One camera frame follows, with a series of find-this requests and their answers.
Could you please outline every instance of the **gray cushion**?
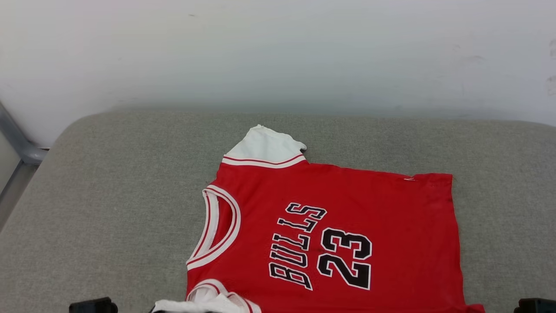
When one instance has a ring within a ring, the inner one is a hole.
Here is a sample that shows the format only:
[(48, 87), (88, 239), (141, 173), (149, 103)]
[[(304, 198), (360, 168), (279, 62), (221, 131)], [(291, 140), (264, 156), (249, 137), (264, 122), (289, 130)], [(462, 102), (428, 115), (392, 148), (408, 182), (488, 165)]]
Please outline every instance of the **gray cushion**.
[(556, 299), (556, 128), (132, 111), (81, 119), (48, 153), (0, 233), (0, 312), (183, 299), (201, 189), (259, 123), (305, 143), (310, 162), (454, 174), (467, 303), (512, 312), (522, 297)]

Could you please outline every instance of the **gray metal bar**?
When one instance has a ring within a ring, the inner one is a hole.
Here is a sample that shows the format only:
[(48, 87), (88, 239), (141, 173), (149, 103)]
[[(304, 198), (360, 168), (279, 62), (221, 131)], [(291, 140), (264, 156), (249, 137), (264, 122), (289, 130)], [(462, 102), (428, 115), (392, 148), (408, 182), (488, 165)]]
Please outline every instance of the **gray metal bar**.
[(6, 136), (21, 161), (26, 164), (40, 164), (46, 156), (46, 151), (31, 144), (23, 135), (19, 127), (9, 116), (0, 103), (0, 131)]

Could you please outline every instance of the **black object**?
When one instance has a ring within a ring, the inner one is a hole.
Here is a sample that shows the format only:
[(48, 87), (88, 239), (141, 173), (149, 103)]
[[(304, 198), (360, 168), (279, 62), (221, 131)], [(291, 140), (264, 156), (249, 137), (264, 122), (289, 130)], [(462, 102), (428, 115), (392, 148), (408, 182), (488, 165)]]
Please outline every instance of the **black object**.
[(541, 298), (521, 299), (514, 313), (556, 313), (556, 301)]
[(118, 313), (118, 306), (109, 297), (76, 302), (69, 305), (69, 313)]

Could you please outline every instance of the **basketball jersey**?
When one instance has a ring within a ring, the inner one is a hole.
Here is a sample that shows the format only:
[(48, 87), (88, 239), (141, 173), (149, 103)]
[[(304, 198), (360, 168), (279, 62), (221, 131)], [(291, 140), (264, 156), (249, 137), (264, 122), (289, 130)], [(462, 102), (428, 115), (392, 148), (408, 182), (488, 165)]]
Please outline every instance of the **basketball jersey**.
[(309, 163), (261, 125), (202, 194), (187, 299), (248, 312), (484, 312), (466, 305), (450, 174)]

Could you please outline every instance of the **striped trim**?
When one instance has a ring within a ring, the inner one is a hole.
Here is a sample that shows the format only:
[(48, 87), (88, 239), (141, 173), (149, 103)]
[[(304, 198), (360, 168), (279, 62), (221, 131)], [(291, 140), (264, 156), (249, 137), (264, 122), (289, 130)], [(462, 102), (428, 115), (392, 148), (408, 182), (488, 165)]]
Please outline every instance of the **striped trim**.
[[(199, 244), (197, 245), (193, 255), (189, 260), (187, 260), (188, 270), (206, 265), (216, 259), (232, 245), (240, 230), (241, 212), (235, 199), (227, 191), (214, 185), (209, 185), (203, 190), (203, 192), (207, 194), (205, 201), (207, 201), (207, 211), (210, 212), (211, 217), (209, 218), (209, 214), (207, 214), (207, 219), (209, 220), (207, 227), (205, 228), (203, 236), (199, 240)], [(212, 241), (216, 235), (216, 228), (218, 226), (217, 216), (219, 214), (219, 210), (218, 206), (214, 205), (214, 203), (218, 202), (216, 197), (224, 199), (230, 205), (230, 208), (232, 209), (232, 221), (230, 229), (226, 233), (226, 236), (224, 236), (224, 239), (222, 239), (214, 247), (208, 249), (212, 245)]]
[(187, 295), (186, 300), (187, 301), (192, 301), (191, 296), (194, 295), (196, 291), (198, 291), (202, 288), (208, 288), (212, 291), (215, 291), (219, 295), (222, 294), (222, 295), (226, 296), (228, 299), (230, 299), (230, 301), (232, 301), (232, 303), (239, 306), (242, 312), (249, 312), (249, 313), (261, 313), (262, 312), (261, 308), (258, 305), (256, 305), (252, 301), (249, 301), (248, 299), (245, 299), (245, 298), (241, 297), (240, 295), (236, 294), (235, 292), (229, 292), (226, 289), (226, 287), (224, 287), (224, 285), (216, 279), (207, 279), (207, 280), (203, 280), (203, 281), (199, 282), (197, 284), (197, 286), (195, 286), (195, 288), (193, 288), (191, 290), (189, 295)]
[(252, 165), (256, 167), (265, 167), (265, 168), (287, 168), (304, 160), (305, 157), (303, 156), (303, 154), (298, 154), (289, 160), (278, 162), (278, 163), (268, 162), (264, 160), (256, 160), (256, 159), (234, 159), (234, 158), (230, 158), (227, 155), (224, 155), (224, 157), (222, 158), (222, 163), (229, 164), (229, 165)]

